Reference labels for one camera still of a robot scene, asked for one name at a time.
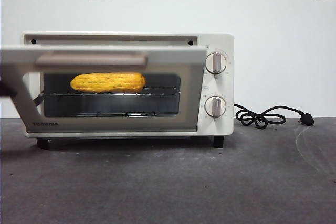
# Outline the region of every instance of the black foot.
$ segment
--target black foot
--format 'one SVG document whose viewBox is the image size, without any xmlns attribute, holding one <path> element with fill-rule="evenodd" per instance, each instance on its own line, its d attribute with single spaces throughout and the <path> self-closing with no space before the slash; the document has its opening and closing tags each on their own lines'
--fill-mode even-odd
<svg viewBox="0 0 336 224">
<path fill-rule="evenodd" d="M 40 149 L 44 149 L 44 150 L 49 149 L 49 139 L 37 138 L 36 144 L 37 144 L 37 147 Z"/>
<path fill-rule="evenodd" d="M 214 148 L 221 149 L 224 147 L 224 136 L 214 136 Z"/>
</svg>

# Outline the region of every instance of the toaster oven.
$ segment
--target toaster oven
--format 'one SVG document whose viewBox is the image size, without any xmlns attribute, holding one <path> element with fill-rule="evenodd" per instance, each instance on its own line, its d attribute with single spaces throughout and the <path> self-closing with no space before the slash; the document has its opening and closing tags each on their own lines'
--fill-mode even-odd
<svg viewBox="0 0 336 224">
<path fill-rule="evenodd" d="M 137 92 L 83 92 L 89 73 L 140 73 Z M 1 48 L 1 89 L 24 133 L 56 138 L 213 136 L 233 132 L 234 38 L 230 34 L 25 32 Z"/>
</svg>

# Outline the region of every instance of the timer knob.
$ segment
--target timer knob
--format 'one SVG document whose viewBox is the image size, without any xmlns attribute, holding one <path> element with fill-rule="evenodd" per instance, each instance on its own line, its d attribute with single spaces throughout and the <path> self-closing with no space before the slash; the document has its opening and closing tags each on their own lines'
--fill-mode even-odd
<svg viewBox="0 0 336 224">
<path fill-rule="evenodd" d="M 218 118 L 224 114 L 226 104 L 223 98 L 214 96 L 206 100 L 204 108 L 209 116 Z"/>
<path fill-rule="evenodd" d="M 221 52 L 213 52 L 206 58 L 205 67 L 210 73 L 219 74 L 226 68 L 226 59 Z"/>
</svg>

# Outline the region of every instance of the power cord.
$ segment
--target power cord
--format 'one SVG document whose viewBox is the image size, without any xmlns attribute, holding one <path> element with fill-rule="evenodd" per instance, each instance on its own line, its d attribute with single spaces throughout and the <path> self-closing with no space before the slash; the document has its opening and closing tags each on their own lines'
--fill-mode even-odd
<svg viewBox="0 0 336 224">
<path fill-rule="evenodd" d="M 303 113 L 300 110 L 296 110 L 296 109 L 293 109 L 293 108 L 290 108 L 290 107 L 287 107 L 287 106 L 275 106 L 275 107 L 272 107 L 272 108 L 269 108 L 269 109 L 265 110 L 261 114 L 255 113 L 251 110 L 248 110 L 247 108 L 245 108 L 245 107 L 243 107 L 239 104 L 234 104 L 234 106 L 241 109 L 236 113 L 236 119 L 239 120 L 243 126 L 250 126 L 251 124 L 254 123 L 255 126 L 258 129 L 263 130 L 268 126 L 268 124 L 283 124 L 283 123 L 285 123 L 286 118 L 283 115 L 273 114 L 273 113 L 269 114 L 268 113 L 268 112 L 270 112 L 272 110 L 276 110 L 276 109 L 285 109 L 285 110 L 294 111 L 301 116 L 299 122 L 301 122 L 302 124 L 307 125 L 307 126 L 311 126 L 311 125 L 314 124 L 314 119 L 311 116 L 311 114 Z M 267 117 L 269 117 L 269 116 L 274 117 L 274 118 L 280 118 L 281 121 L 272 121 L 270 119 L 267 119 Z"/>
</svg>

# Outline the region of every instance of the open oven door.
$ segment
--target open oven door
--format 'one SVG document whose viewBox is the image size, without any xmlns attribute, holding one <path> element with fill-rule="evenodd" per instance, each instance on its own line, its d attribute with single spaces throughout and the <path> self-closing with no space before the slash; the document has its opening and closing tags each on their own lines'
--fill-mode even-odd
<svg viewBox="0 0 336 224">
<path fill-rule="evenodd" d="M 4 46 L 0 88 L 28 136 L 196 131 L 205 59 L 201 46 Z M 139 93 L 70 86 L 79 74 L 106 72 L 138 72 L 146 85 Z"/>
</svg>

